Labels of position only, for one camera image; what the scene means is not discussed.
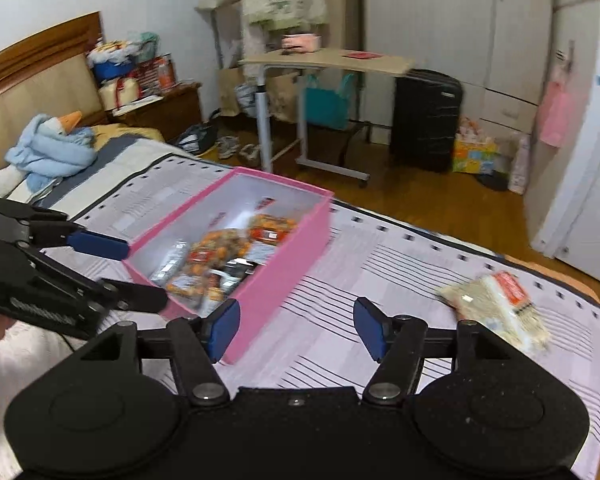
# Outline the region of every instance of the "cabinet handle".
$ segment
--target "cabinet handle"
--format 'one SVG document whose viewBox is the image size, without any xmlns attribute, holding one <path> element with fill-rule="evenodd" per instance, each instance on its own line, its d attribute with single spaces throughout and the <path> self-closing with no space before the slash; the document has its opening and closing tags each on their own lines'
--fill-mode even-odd
<svg viewBox="0 0 600 480">
<path fill-rule="evenodd" d="M 503 110 L 502 114 L 505 117 L 508 117 L 509 119 L 517 119 L 518 117 L 520 117 L 519 113 L 515 113 L 515 112 L 509 112 L 508 110 Z"/>
</svg>

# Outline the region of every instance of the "bed frame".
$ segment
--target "bed frame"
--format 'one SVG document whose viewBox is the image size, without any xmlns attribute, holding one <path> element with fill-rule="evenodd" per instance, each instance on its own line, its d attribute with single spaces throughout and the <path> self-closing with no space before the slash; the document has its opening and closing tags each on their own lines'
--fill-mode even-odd
<svg viewBox="0 0 600 480">
<path fill-rule="evenodd" d="M 4 153 L 37 113 L 76 110 L 81 125 L 106 122 L 85 53 L 102 37 L 93 12 L 25 38 L 0 52 L 0 168 Z"/>
</svg>

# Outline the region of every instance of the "blue gripper pad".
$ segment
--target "blue gripper pad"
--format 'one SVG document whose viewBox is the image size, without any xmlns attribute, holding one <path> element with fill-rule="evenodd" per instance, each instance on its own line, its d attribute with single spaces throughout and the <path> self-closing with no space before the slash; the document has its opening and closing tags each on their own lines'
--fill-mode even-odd
<svg viewBox="0 0 600 480">
<path fill-rule="evenodd" d="M 68 235 L 66 244 L 79 253 L 92 254 L 109 260 L 120 261 L 129 256 L 129 245 L 124 240 L 91 231 L 77 231 Z"/>
<path fill-rule="evenodd" d="M 388 351 L 385 333 L 391 328 L 391 318 L 367 298 L 358 298 L 353 304 L 353 325 L 371 358 L 382 361 Z"/>
<path fill-rule="evenodd" d="M 222 358 L 239 328 L 240 303 L 235 300 L 226 300 L 205 318 L 201 332 L 206 340 L 206 355 L 212 363 Z"/>
</svg>

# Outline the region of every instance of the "bedside table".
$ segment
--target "bedside table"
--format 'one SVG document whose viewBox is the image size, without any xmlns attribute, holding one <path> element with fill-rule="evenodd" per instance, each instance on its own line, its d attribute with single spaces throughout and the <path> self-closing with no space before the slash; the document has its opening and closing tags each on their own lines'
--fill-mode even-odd
<svg viewBox="0 0 600 480">
<path fill-rule="evenodd" d="M 169 142 L 193 124 L 202 122 L 198 88 L 200 83 L 180 83 L 163 94 L 164 99 L 160 101 L 149 103 L 117 117 L 107 113 L 107 117 L 111 123 L 160 130 L 165 142 Z"/>
</svg>

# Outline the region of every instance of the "pink towel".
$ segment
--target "pink towel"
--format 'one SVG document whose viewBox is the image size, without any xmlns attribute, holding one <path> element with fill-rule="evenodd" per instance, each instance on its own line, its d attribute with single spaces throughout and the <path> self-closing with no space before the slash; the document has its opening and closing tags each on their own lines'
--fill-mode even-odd
<svg viewBox="0 0 600 480">
<path fill-rule="evenodd" d="M 538 109 L 540 140 L 549 146 L 560 148 L 569 126 L 571 97 L 564 83 L 551 81 Z"/>
</svg>

